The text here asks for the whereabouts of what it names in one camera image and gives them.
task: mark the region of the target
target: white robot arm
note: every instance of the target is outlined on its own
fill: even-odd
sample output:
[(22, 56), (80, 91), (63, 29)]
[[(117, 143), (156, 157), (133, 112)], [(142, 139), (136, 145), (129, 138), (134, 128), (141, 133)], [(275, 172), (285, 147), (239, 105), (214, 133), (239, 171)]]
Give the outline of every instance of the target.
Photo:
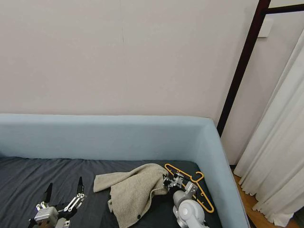
[(181, 228), (209, 228), (205, 223), (205, 213), (203, 208), (197, 201), (192, 200), (192, 196), (196, 193), (198, 187), (191, 181), (182, 191), (183, 175), (176, 173), (173, 180), (164, 176), (164, 185), (169, 191), (175, 191), (173, 194), (173, 213), (177, 219), (177, 223)]

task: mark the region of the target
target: clothes rack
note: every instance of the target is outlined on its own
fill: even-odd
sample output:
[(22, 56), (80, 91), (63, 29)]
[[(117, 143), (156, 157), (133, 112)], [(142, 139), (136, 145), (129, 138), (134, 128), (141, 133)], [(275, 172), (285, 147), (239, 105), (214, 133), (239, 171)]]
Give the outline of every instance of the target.
[(221, 113), (221, 116), (218, 121), (218, 134), (222, 136), (224, 131), (224, 127), (226, 125), (228, 116), (230, 114), (233, 102), (236, 98), (238, 93), (238, 88), (241, 84), (242, 78), (244, 76), (246, 67), (250, 60), (250, 56), (252, 54), (253, 48), (257, 41), (258, 34), (262, 27), (264, 18), (266, 14), (275, 14), (275, 13), (288, 13), (288, 12), (297, 12), (297, 11), (304, 11), (304, 4), (292, 5), (292, 6), (282, 6), (282, 7), (274, 7), (269, 8), (271, 0), (259, 0), (256, 8), (256, 12), (253, 16), (250, 29), (242, 50), (242, 54), (239, 58), (237, 68), (235, 70), (230, 89)]

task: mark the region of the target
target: beige towel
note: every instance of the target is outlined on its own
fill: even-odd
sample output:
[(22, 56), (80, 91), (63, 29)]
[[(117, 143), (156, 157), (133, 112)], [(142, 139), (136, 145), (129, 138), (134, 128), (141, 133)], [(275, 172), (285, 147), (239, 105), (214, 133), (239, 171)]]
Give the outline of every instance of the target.
[(135, 224), (150, 208), (154, 195), (167, 194), (162, 175), (168, 172), (158, 164), (145, 164), (130, 172), (96, 175), (94, 192), (111, 187), (108, 206), (119, 228)]

